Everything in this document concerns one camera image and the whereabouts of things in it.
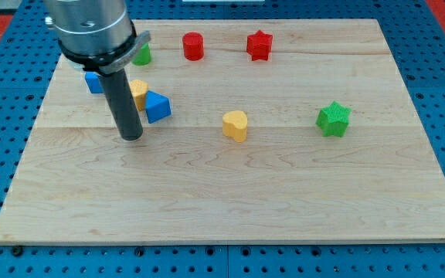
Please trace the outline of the black clamp ring mount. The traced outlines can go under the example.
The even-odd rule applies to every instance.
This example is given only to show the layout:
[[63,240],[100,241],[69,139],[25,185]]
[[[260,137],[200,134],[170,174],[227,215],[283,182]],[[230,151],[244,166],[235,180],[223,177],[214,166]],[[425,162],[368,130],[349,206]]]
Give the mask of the black clamp ring mount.
[[149,31],[136,33],[133,23],[120,38],[116,28],[92,32],[64,32],[58,40],[63,55],[79,70],[111,75],[121,71],[151,41]]

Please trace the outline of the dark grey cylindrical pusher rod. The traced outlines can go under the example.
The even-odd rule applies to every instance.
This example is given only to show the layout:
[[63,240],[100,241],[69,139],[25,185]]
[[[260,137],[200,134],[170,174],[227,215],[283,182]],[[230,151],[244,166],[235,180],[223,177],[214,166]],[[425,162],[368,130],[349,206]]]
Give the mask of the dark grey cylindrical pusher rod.
[[99,75],[98,79],[120,136],[126,141],[137,140],[143,127],[125,71]]

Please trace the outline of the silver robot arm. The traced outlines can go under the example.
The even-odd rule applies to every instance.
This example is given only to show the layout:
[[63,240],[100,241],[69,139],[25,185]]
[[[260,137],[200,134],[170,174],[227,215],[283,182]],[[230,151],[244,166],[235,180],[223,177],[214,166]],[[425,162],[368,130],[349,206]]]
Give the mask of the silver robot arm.
[[126,141],[143,134],[125,66],[151,41],[138,33],[124,0],[45,0],[45,24],[56,32],[62,54],[85,72],[95,73]]

